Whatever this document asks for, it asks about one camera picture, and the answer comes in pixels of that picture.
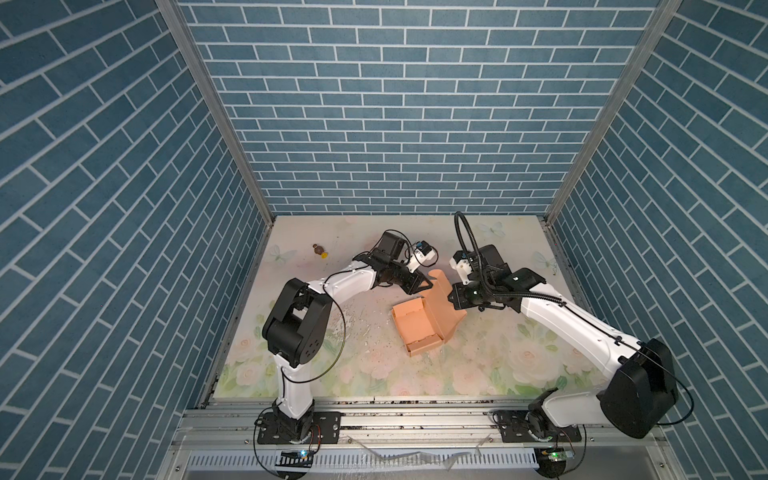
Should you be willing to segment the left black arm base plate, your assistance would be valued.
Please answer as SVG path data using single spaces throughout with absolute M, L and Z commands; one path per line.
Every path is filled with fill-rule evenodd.
M 338 411 L 309 410 L 300 419 L 288 417 L 282 411 L 268 411 L 256 423 L 256 442 L 260 445 L 307 443 L 312 435 L 321 445 L 337 444 L 342 414 Z

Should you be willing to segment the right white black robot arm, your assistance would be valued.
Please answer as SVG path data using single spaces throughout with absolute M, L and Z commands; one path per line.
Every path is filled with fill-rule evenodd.
M 511 270 L 493 245 L 477 253 L 458 250 L 449 265 L 460 278 L 448 296 L 455 309 L 509 307 L 553 331 L 607 378 L 604 386 L 576 393 L 549 389 L 531 402 L 526 422 L 538 440 L 578 425 L 611 425 L 642 439 L 676 404 L 674 359 L 660 340 L 643 342 L 611 327 L 535 271 Z

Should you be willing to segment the orange cardboard paper box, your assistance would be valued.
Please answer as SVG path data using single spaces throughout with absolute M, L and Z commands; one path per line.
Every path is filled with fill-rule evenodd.
M 467 316 L 448 299 L 452 285 L 441 269 L 428 272 L 432 287 L 392 308 L 395 327 L 410 357 L 444 345 Z

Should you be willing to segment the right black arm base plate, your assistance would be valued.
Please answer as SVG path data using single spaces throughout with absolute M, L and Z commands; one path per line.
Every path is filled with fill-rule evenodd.
M 583 439 L 578 427 L 557 427 L 537 412 L 501 409 L 492 410 L 488 416 L 503 443 L 577 443 Z

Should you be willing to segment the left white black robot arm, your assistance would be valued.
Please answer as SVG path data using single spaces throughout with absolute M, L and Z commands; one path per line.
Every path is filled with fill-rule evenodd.
M 428 290 L 433 283 L 421 270 L 438 259 L 437 249 L 428 242 L 412 242 L 404 233 L 387 229 L 341 270 L 310 282 L 289 280 L 262 328 L 279 376 L 276 412 L 295 421 L 312 414 L 311 384 L 321 376 L 311 375 L 307 364 L 324 342 L 333 309 L 377 287 L 396 285 L 409 295 Z

